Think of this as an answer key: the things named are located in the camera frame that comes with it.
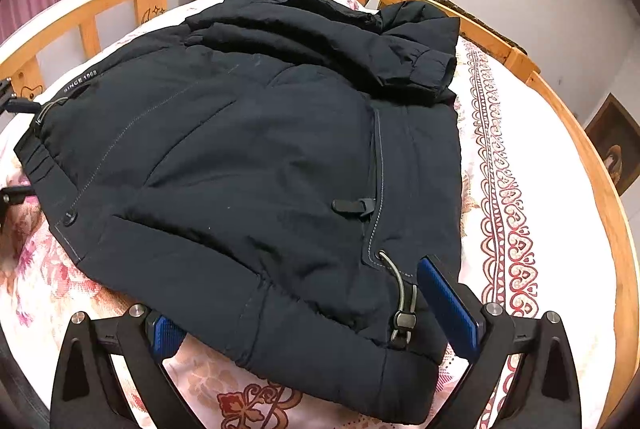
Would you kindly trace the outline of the black puffer jacket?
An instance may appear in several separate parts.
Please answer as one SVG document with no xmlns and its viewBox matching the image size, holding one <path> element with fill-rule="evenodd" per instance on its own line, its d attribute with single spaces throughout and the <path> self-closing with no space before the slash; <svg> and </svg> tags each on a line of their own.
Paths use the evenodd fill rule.
<svg viewBox="0 0 640 429">
<path fill-rule="evenodd" d="M 461 264 L 459 23 L 405 1 L 224 0 L 72 79 L 15 153 L 90 279 L 253 374 L 426 420 Z"/>
</svg>

